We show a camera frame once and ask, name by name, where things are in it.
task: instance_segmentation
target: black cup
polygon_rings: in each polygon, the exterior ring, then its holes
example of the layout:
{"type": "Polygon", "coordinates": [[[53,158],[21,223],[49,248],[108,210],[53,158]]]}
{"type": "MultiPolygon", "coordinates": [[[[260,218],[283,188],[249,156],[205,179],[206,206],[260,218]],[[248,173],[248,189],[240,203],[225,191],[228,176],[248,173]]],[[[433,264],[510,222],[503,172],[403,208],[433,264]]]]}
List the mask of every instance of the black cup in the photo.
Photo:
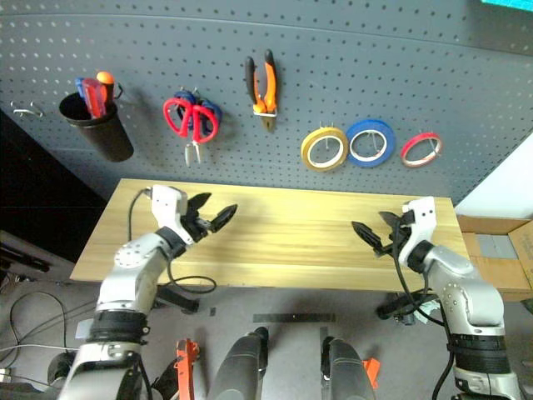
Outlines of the black cup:
{"type": "Polygon", "coordinates": [[[133,146],[112,103],[103,117],[91,119],[87,105],[79,93],[66,96],[59,104],[59,112],[72,126],[102,154],[106,160],[119,162],[133,155],[133,146]]]}

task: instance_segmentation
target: cardboard box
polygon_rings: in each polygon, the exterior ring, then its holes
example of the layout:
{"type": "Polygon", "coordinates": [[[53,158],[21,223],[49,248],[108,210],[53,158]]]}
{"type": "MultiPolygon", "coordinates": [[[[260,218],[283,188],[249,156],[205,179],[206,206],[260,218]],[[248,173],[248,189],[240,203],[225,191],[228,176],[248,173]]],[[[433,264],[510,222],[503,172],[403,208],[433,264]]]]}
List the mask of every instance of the cardboard box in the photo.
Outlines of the cardboard box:
{"type": "Polygon", "coordinates": [[[481,276],[492,283],[506,301],[533,298],[533,220],[457,217],[466,250],[481,276]],[[507,235],[516,259],[487,257],[481,251],[478,235],[507,235]]]}

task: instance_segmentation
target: yellow tape roll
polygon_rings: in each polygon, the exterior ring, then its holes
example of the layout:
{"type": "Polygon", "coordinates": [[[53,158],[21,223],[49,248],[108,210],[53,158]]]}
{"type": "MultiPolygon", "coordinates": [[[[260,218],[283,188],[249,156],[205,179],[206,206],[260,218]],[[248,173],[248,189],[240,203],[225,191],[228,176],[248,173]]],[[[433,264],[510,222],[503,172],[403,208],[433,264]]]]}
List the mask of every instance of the yellow tape roll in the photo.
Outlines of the yellow tape roll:
{"type": "Polygon", "coordinates": [[[307,135],[301,143],[301,160],[306,167],[313,171],[329,171],[330,169],[337,168],[346,160],[348,154],[348,139],[344,132],[337,127],[321,127],[316,131],[313,131],[307,135]],[[339,151],[329,161],[314,162],[311,160],[311,150],[321,140],[333,139],[339,142],[339,151]]]}

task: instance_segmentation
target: red-handled scissors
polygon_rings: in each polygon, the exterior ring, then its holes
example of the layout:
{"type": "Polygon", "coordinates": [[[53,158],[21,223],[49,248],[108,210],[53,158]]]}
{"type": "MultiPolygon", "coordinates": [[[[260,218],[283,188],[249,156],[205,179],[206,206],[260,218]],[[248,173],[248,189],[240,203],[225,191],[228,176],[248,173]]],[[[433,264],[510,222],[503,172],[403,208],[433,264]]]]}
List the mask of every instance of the red-handled scissors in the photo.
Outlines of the red-handled scissors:
{"type": "Polygon", "coordinates": [[[185,146],[185,163],[190,165],[190,150],[195,148],[198,162],[202,162],[200,155],[200,148],[198,144],[207,143],[212,140],[218,133],[218,118],[215,115],[215,110],[205,105],[192,104],[185,98],[171,97],[163,104],[163,115],[167,121],[168,126],[181,138],[189,136],[189,122],[192,118],[192,142],[185,146]],[[182,114],[182,124],[177,127],[172,120],[172,115],[176,115],[176,110],[180,108],[182,114]],[[205,121],[209,121],[212,125],[210,132],[204,132],[205,121]]]}

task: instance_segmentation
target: red tape roll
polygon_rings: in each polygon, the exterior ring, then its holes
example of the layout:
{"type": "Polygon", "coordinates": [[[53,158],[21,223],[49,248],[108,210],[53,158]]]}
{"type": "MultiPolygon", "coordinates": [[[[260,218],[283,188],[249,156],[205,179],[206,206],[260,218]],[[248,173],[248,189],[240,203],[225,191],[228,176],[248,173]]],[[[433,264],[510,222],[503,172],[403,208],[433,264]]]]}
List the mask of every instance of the red tape roll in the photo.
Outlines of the red tape roll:
{"type": "Polygon", "coordinates": [[[407,143],[401,149],[400,157],[401,157],[401,161],[406,167],[417,168],[417,167],[421,167],[423,165],[430,163],[436,158],[436,156],[440,155],[441,153],[442,153],[441,137],[434,132],[424,132],[424,133],[421,133],[420,135],[416,135],[412,137],[411,139],[407,141],[407,143]],[[436,145],[433,146],[433,151],[430,152],[427,156],[421,158],[420,160],[409,161],[407,159],[407,153],[409,152],[409,150],[411,150],[418,143],[423,142],[425,140],[436,141],[436,145]]]}

